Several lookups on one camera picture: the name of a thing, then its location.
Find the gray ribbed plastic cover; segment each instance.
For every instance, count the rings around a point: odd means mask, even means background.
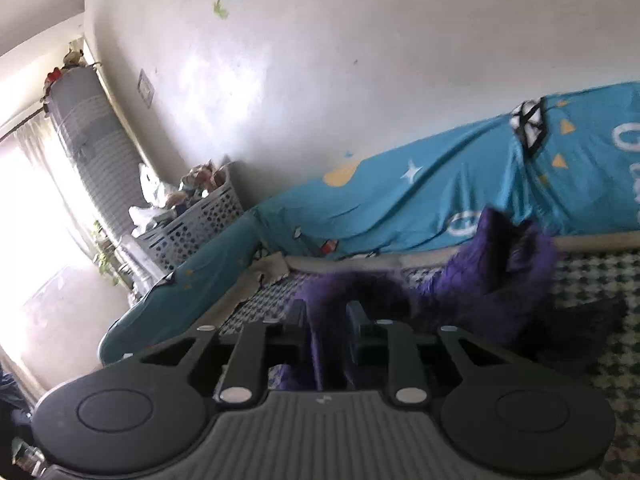
[[[117,242],[135,227],[129,207],[148,206],[137,148],[92,68],[74,68],[53,83],[49,109],[102,227]]]
[[[44,480],[70,480],[56,467]],[[504,480],[458,456],[424,413],[377,392],[273,392],[220,416],[189,456],[150,480]],[[572,480],[601,480],[593,471]]]

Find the sunlight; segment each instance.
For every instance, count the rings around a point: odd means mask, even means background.
[[[264,59],[207,60],[191,54],[178,78],[180,114],[190,118],[204,135],[231,135],[259,104],[266,77]]]
[[[39,179],[13,139],[0,146],[0,182],[11,207],[0,215],[0,340],[11,356],[27,344],[21,307],[76,257],[78,248],[60,221],[55,190]],[[20,181],[20,192],[12,183]]]

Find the white circular knob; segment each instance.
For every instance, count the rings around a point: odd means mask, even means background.
[[[420,388],[402,388],[396,392],[396,399],[404,404],[419,404],[427,399],[427,392]]]
[[[252,395],[251,390],[244,386],[232,386],[220,392],[220,399],[229,404],[241,404],[251,399]]]

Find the wall light switch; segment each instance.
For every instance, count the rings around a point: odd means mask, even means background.
[[[147,108],[151,108],[151,102],[154,100],[154,86],[146,76],[145,71],[140,69],[140,77],[138,78],[138,93],[145,102]]]

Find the black and white patch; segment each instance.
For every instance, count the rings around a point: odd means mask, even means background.
[[[525,158],[533,156],[546,137],[542,105],[542,98],[524,101],[511,112],[509,124],[522,144]]]

